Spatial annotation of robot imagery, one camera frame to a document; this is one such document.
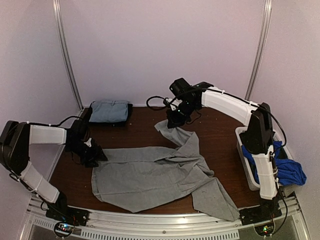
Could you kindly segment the grey polo shirt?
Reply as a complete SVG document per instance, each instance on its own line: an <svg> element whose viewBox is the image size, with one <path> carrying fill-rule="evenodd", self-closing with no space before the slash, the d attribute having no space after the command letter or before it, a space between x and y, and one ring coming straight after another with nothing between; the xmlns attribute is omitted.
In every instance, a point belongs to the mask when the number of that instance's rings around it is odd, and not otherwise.
<svg viewBox="0 0 320 240"><path fill-rule="evenodd" d="M105 149L108 160L92 170L94 196L137 213L191 195L196 211L221 220L237 220L240 212L200 154L197 134L179 127L170 129L167 124L160 121L155 129L176 148Z"/></svg>

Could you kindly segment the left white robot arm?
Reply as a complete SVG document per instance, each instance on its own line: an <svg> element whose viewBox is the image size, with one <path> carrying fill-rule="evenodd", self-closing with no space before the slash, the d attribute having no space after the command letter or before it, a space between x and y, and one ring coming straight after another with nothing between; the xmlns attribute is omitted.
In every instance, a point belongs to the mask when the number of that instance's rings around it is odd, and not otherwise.
<svg viewBox="0 0 320 240"><path fill-rule="evenodd" d="M72 211L66 207L64 195L37 171L30 159L31 145L63 145L68 152L80 159L86 168L98 167L107 161L104 151L89 136L86 121L76 119L71 127L60 124L43 124L9 120L0 135L0 163L18 181L38 194L45 202L55 204L52 213L61 222L72 218Z"/></svg>

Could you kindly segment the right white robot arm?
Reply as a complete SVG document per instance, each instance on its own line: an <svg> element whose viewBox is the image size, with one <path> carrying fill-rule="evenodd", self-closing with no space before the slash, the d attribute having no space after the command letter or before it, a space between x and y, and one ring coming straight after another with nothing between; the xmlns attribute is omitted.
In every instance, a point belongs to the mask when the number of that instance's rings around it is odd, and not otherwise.
<svg viewBox="0 0 320 240"><path fill-rule="evenodd" d="M244 100L207 82L190 85L184 78L176 79L169 89L174 95L165 103L169 129L189 123L191 114L203 107L228 115L246 127L239 138L252 155L260 185L259 194L265 200L257 208L256 216L261 221L268 220L276 212L274 204L280 199L270 106Z"/></svg>

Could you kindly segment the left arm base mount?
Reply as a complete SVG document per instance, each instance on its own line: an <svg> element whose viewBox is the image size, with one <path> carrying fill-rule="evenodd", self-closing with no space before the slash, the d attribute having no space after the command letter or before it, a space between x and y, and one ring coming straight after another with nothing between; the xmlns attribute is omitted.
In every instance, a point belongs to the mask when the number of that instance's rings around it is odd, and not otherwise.
<svg viewBox="0 0 320 240"><path fill-rule="evenodd" d="M69 225L74 226L86 226L87 221L89 218L89 211L80 209L80 208L74 208L74 207L67 207L66 213L61 214L57 210L54 210L53 208L49 208L45 216L50 219L57 220L59 222L67 223Z"/></svg>

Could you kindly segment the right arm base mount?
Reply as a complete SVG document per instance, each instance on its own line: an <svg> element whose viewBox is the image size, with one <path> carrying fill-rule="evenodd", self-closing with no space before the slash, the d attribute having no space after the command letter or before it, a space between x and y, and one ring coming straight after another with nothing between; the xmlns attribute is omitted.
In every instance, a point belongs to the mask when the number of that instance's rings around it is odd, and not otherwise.
<svg viewBox="0 0 320 240"><path fill-rule="evenodd" d="M273 218L282 216L282 211L278 203L276 205L262 204L254 207L243 208L239 213L243 226L270 221Z"/></svg>

